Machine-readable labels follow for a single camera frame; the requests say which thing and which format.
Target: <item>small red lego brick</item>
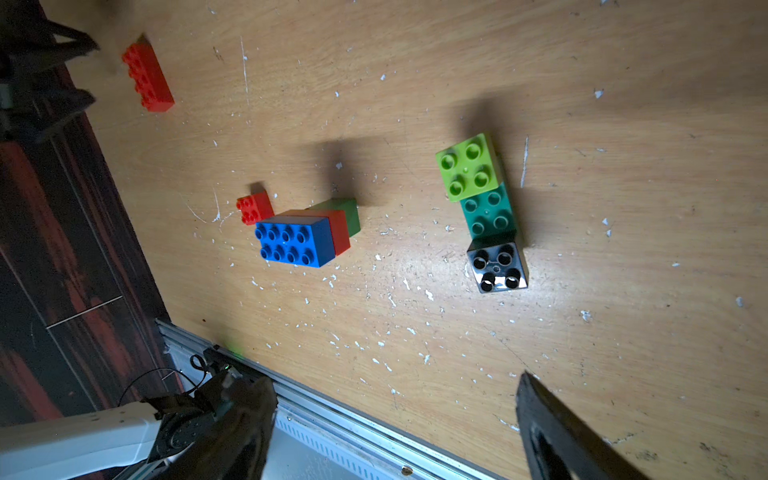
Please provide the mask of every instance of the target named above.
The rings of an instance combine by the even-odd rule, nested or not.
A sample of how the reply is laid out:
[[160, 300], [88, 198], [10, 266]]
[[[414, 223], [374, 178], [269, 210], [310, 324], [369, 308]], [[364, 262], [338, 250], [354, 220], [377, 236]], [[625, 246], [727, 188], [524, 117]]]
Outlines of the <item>small red lego brick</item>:
[[236, 207], [243, 212], [242, 220], [246, 225], [256, 225], [256, 222], [275, 216], [270, 196], [266, 191], [238, 198]]

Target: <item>cable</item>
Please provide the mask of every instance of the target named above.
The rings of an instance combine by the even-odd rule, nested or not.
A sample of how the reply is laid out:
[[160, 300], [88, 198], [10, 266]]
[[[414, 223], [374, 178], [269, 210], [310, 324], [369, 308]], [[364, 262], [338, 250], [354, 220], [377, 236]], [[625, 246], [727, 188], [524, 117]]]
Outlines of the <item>cable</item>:
[[[149, 375], [149, 374], [150, 374], [150, 373], [152, 373], [152, 372], [157, 372], [158, 370], [172, 370], [172, 371], [174, 371], [174, 372], [178, 373], [179, 375], [183, 376], [185, 379], [187, 379], [187, 381], [188, 381], [189, 383], [191, 383], [192, 385], [194, 385], [194, 382], [193, 382], [192, 380], [190, 380], [190, 378], [189, 378], [188, 376], [184, 375], [184, 374], [183, 374], [183, 373], [182, 373], [180, 370], [177, 370], [177, 369], [172, 369], [171, 367], [166, 367], [166, 366], [159, 366], [159, 367], [157, 367], [156, 369], [147, 370], [146, 372], [144, 372], [144, 373], [142, 373], [141, 375], [139, 375], [138, 377], [136, 377], [136, 378], [134, 379], [134, 381], [133, 381], [133, 382], [129, 383], [129, 384], [128, 384], [128, 386], [127, 386], [127, 387], [125, 387], [125, 390], [123, 390], [123, 394], [122, 394], [122, 395], [120, 395], [120, 399], [118, 400], [118, 405], [117, 405], [117, 406], [119, 407], [119, 406], [120, 406], [120, 404], [123, 402], [123, 397], [125, 397], [125, 394], [126, 394], [126, 393], [128, 393], [128, 390], [129, 390], [129, 389], [130, 389], [130, 388], [131, 388], [131, 387], [134, 385], [134, 383], [136, 383], [136, 382], [137, 382], [139, 379], [141, 379], [141, 377], [144, 377], [144, 376], [146, 376], [146, 375]], [[190, 390], [190, 392], [192, 392], [193, 390], [195, 390], [195, 389], [196, 389], [198, 386], [200, 386], [200, 384], [198, 384], [197, 386], [195, 386], [195, 387], [194, 387], [194, 389]]]
[[166, 367], [166, 366], [157, 367], [156, 369], [147, 370], [146, 372], [136, 377], [133, 382], [129, 383], [128, 386], [125, 387], [125, 390], [123, 390], [122, 395], [120, 395], [120, 399], [118, 400], [117, 406], [119, 407], [120, 404], [123, 402], [123, 397], [125, 397], [125, 394], [128, 393], [128, 390], [134, 385], [134, 383], [136, 383], [141, 377], [149, 375], [152, 372], [157, 372], [158, 370], [171, 370], [183, 376], [192, 385], [192, 388], [182, 393], [182, 395], [191, 394], [192, 392], [197, 390], [198, 387], [203, 385], [203, 382], [205, 382], [205, 376], [208, 375], [209, 372], [208, 372], [208, 365], [206, 364], [205, 359], [197, 354], [192, 355], [190, 357], [190, 365], [192, 365], [192, 368], [194, 368], [195, 370], [200, 370], [203, 373], [203, 378], [200, 379], [200, 383], [198, 383], [197, 385], [195, 385], [195, 383], [188, 376], [184, 375], [180, 370], [172, 369], [171, 367]]

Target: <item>wooden table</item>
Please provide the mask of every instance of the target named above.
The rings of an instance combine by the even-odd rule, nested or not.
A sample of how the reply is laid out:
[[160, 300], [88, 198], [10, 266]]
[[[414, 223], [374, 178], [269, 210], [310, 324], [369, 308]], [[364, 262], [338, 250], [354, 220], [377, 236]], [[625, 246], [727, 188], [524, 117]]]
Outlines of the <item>wooden table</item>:
[[[71, 73], [177, 325], [505, 477], [528, 369], [648, 475], [738, 479], [768, 467], [758, 3], [44, 2], [102, 46]], [[120, 62], [141, 33], [164, 114]], [[527, 290], [467, 274], [434, 153], [479, 131]], [[256, 182], [276, 212], [354, 194], [351, 250], [267, 265]]]

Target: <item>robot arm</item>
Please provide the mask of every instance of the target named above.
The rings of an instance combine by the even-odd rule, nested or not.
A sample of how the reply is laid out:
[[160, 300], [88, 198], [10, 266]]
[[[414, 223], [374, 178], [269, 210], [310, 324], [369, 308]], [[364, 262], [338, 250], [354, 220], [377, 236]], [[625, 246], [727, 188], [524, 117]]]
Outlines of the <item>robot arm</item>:
[[192, 448], [165, 478], [223, 478], [234, 465], [259, 478], [277, 397], [267, 377], [222, 369], [195, 397], [173, 395], [116, 409], [0, 429], [0, 480], [66, 480]]

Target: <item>lime green lego brick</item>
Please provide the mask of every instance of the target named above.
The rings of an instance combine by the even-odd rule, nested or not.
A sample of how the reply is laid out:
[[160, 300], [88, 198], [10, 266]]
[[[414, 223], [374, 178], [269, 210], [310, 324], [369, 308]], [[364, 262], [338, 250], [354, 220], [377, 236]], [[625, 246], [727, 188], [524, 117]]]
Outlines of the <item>lime green lego brick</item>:
[[485, 134], [443, 150], [436, 157], [451, 202], [494, 190], [502, 182], [493, 144]]

